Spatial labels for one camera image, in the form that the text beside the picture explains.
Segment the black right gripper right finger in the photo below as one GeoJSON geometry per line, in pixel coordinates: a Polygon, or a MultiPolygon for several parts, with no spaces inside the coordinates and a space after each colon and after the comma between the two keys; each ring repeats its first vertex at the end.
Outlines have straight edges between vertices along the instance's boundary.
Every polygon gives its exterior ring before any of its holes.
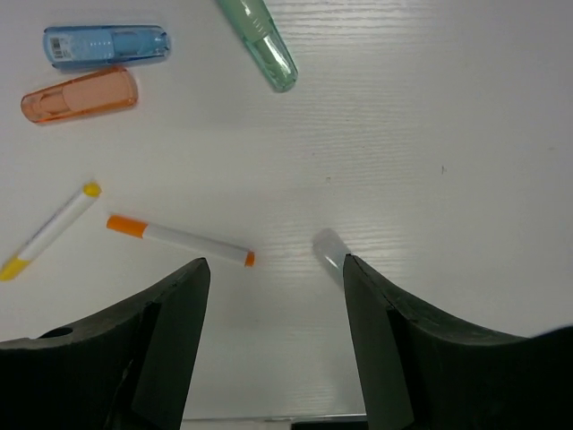
{"type": "Polygon", "coordinates": [[[467,322],[344,262],[348,321],[371,429],[569,429],[572,330],[520,337],[467,322]]]}

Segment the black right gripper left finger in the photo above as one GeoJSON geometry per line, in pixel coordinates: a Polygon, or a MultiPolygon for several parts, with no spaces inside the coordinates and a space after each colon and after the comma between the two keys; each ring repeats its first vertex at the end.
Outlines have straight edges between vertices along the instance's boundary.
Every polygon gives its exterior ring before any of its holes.
{"type": "Polygon", "coordinates": [[[210,291],[193,260],[36,338],[1,344],[3,429],[178,429],[210,291]]]}

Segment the green highlighter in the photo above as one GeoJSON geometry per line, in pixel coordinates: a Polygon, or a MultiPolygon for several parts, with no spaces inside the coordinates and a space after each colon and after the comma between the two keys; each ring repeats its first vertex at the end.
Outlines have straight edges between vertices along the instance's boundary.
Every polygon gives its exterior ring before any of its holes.
{"type": "Polygon", "coordinates": [[[324,228],[313,237],[312,250],[321,267],[339,288],[343,289],[344,262],[346,256],[351,254],[346,243],[335,230],[324,228]]]}

